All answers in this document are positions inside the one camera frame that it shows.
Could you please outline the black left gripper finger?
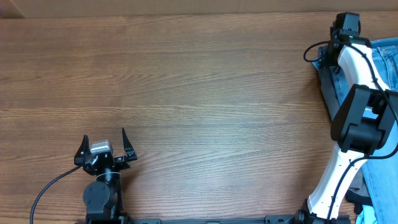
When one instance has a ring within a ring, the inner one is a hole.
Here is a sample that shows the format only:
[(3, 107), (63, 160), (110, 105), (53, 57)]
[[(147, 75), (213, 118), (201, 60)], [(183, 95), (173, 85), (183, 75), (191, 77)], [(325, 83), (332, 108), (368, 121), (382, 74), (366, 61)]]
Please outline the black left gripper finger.
[(89, 153), (90, 151), (90, 142), (89, 142), (89, 138), (88, 136), (85, 134), (83, 136), (83, 140), (80, 144), (80, 147), (78, 148), (77, 152), (76, 152), (76, 156), (83, 156), (87, 153)]
[(123, 136), (123, 148), (124, 148), (124, 151), (126, 152), (126, 154), (128, 156), (134, 155), (135, 154), (135, 150), (134, 150), (131, 142), (129, 141), (124, 128), (122, 128), (122, 136)]

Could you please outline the light blue denim jeans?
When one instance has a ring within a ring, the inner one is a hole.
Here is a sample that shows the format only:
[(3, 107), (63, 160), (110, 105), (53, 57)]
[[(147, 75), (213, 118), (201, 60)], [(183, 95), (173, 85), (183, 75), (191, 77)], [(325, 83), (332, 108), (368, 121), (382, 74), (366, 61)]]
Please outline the light blue denim jeans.
[(397, 122), (393, 101), (397, 93), (378, 83), (379, 74), (371, 58), (372, 50), (359, 44), (331, 40), (342, 46), (338, 65), (351, 89), (335, 115), (331, 138), (337, 143), (337, 153), (330, 164), (330, 177), (322, 189), (319, 201), (309, 200), (308, 211), (324, 220), (337, 220), (338, 207), (344, 195), (339, 192), (346, 174), (368, 160), (375, 160), (374, 151), (385, 145)]

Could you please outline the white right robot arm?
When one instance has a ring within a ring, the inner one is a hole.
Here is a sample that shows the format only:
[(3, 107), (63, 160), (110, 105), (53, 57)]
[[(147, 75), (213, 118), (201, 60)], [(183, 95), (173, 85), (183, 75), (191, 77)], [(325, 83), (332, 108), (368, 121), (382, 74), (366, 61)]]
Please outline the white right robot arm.
[(370, 160), (394, 156), (397, 149), (377, 156), (397, 123), (397, 93), (391, 91), (376, 69), (371, 43), (358, 28), (331, 28), (327, 48), (315, 62), (328, 73), (344, 73), (349, 92), (332, 119), (330, 135), (336, 142), (331, 159), (297, 223), (343, 223), (340, 204), (357, 171)]

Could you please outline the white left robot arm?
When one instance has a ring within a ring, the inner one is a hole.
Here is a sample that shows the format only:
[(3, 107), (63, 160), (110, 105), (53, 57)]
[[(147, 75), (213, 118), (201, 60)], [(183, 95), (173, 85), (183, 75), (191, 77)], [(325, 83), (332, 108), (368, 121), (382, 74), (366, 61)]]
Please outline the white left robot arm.
[(85, 223), (130, 223), (131, 217), (124, 212), (121, 171), (129, 169), (137, 154), (125, 130), (122, 130), (125, 155), (115, 157), (108, 140), (90, 144), (85, 135), (74, 157), (74, 164), (89, 175), (96, 177), (83, 192), (86, 205)]

